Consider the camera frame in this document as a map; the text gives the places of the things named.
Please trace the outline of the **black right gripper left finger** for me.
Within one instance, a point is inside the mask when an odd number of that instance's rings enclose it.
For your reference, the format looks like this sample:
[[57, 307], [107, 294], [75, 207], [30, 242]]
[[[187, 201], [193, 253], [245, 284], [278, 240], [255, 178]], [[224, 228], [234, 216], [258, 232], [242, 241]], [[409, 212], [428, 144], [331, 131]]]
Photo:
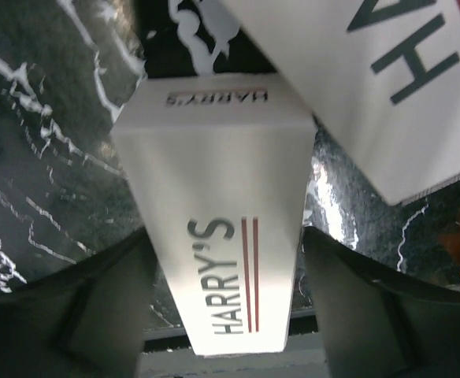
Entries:
[[0, 377], [134, 377], [154, 291], [145, 229], [0, 294]]

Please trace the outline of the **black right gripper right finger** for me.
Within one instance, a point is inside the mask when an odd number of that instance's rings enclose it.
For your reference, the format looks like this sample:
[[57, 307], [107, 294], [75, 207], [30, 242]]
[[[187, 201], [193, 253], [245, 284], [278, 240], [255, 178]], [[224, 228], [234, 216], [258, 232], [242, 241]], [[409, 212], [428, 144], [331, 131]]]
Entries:
[[396, 272], [315, 227], [302, 246], [333, 377], [460, 377], [460, 292]]

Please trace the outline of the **white Harry's box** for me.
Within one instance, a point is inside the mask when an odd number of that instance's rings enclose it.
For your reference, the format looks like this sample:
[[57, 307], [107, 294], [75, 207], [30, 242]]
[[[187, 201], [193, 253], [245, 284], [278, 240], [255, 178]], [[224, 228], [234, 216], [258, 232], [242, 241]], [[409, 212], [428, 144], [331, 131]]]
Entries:
[[460, 1], [225, 6], [385, 202], [460, 180]]
[[145, 80], [111, 131], [199, 356], [288, 338], [316, 128], [277, 74]]

